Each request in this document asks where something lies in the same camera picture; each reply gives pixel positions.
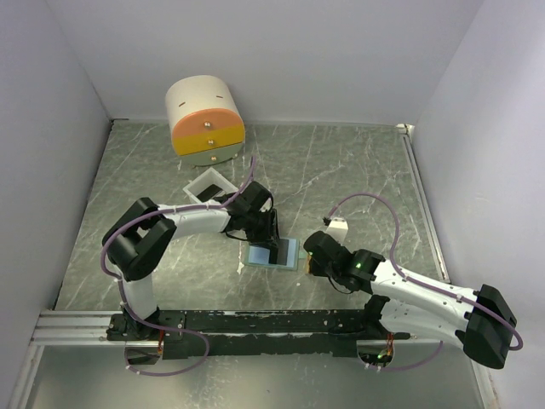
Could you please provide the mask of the green card holder book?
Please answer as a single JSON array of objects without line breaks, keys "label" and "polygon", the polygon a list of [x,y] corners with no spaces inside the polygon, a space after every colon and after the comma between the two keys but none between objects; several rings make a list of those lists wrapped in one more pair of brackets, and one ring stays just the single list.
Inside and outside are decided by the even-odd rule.
[{"label": "green card holder book", "polygon": [[256,245],[248,246],[245,264],[254,266],[254,267],[297,270],[299,261],[302,261],[305,258],[306,253],[301,249],[300,242],[298,239],[293,239],[293,238],[281,238],[281,239],[288,239],[290,241],[288,264],[286,266],[270,264],[268,261],[270,250],[256,246]]}]

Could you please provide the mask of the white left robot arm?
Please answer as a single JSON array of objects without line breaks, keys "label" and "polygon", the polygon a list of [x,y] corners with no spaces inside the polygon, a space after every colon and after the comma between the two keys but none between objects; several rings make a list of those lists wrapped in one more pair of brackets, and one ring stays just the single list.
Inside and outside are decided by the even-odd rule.
[{"label": "white left robot arm", "polygon": [[152,273],[174,239],[203,233],[244,233],[242,241],[268,252],[275,263],[282,254],[278,214],[272,194],[256,181],[206,202],[158,205],[148,197],[135,201],[102,239],[100,266],[114,278],[122,296],[126,328],[140,340],[162,329],[152,288]]}]

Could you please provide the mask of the white card tray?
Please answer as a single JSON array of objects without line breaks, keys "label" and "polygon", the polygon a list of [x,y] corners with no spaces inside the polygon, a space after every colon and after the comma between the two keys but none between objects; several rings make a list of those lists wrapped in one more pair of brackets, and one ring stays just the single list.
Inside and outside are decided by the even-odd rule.
[{"label": "white card tray", "polygon": [[225,194],[236,193],[238,189],[226,177],[213,168],[183,187],[183,192],[194,204],[201,204]]}]

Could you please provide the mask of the orange credit card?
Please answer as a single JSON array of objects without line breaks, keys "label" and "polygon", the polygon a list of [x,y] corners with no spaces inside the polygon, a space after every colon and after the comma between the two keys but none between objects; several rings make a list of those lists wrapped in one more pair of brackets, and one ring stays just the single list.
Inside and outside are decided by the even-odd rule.
[{"label": "orange credit card", "polygon": [[305,261],[305,273],[306,274],[312,274],[311,264],[312,264],[312,257],[307,255],[306,261]]}]

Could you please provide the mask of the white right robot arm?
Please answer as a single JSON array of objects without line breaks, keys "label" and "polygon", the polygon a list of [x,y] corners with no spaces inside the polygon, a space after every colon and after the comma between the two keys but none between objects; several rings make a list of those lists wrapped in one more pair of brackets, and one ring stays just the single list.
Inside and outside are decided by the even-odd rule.
[{"label": "white right robot arm", "polygon": [[455,345],[482,366],[505,366],[517,320],[497,288],[482,285],[473,290],[398,272],[384,256],[365,249],[350,251],[322,231],[313,233],[303,248],[310,274],[349,291],[386,298],[383,310],[374,309],[361,319],[367,337],[409,333]]}]

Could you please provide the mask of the black credit card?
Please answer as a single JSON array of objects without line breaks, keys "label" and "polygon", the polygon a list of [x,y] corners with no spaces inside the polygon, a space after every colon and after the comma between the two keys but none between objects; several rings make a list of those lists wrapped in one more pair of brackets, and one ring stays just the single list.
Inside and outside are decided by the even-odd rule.
[{"label": "black credit card", "polygon": [[290,241],[288,239],[280,239],[269,252],[269,263],[286,266],[288,264],[289,248]]}]

